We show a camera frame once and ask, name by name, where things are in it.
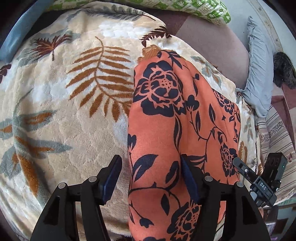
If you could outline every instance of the grey pillow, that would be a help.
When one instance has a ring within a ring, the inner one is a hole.
[[[270,107],[274,63],[272,46],[261,27],[251,16],[247,23],[249,40],[249,76],[244,90],[238,89],[245,101],[255,109],[259,117],[265,117]]]

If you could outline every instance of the beige fleece blanket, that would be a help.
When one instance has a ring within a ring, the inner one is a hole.
[[[112,239],[130,235],[126,142],[133,69],[142,49],[152,44],[191,61],[213,89],[237,103],[239,156],[257,168],[254,117],[236,96],[234,83],[171,36],[159,19],[119,4],[92,2],[29,38],[4,67],[0,207],[20,237],[30,238],[60,182],[73,185],[97,175],[114,154],[123,158],[123,169],[101,210]],[[79,207],[77,213],[85,240]]]

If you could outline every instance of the floral dress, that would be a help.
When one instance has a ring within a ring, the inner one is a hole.
[[[136,241],[187,241],[200,206],[190,199],[180,156],[222,183],[238,181],[239,109],[176,52],[150,46],[143,53],[128,127],[129,228]],[[221,202],[219,221],[224,212]]]

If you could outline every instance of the green and white checkered fabric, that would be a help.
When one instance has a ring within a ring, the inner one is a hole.
[[[94,0],[56,0],[48,10],[77,8]],[[141,5],[172,11],[182,11],[205,18],[216,25],[230,22],[226,6],[220,0],[102,0],[137,7]]]

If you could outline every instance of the black furry object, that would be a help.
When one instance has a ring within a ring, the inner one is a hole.
[[[274,83],[277,87],[285,83],[289,89],[296,88],[296,71],[290,58],[283,52],[274,54]]]

